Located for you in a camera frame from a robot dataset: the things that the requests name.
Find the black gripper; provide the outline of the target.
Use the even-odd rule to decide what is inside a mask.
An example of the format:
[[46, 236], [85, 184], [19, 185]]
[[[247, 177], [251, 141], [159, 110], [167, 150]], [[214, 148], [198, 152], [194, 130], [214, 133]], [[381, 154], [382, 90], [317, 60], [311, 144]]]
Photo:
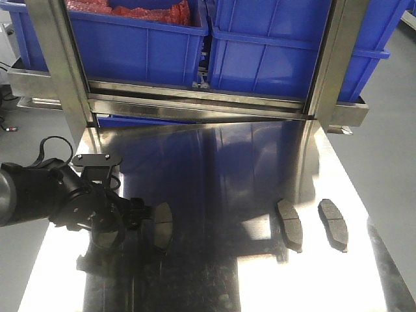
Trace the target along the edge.
[[138, 229], [143, 220], [152, 216], [153, 207], [146, 205], [142, 198], [127, 200], [92, 183], [61, 198], [49, 221], [69, 231], [91, 231], [90, 250], [114, 250], [125, 239], [125, 227]]

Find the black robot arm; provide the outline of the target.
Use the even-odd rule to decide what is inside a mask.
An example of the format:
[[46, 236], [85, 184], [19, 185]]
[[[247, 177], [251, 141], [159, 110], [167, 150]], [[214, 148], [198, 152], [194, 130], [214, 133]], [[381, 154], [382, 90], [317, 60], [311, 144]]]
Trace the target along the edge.
[[128, 230], [137, 229], [153, 209], [140, 198], [120, 197], [110, 181], [96, 183], [77, 174], [60, 159], [35, 166], [1, 165], [1, 226], [47, 219], [69, 231], [85, 229], [94, 240], [116, 235], [119, 245]]

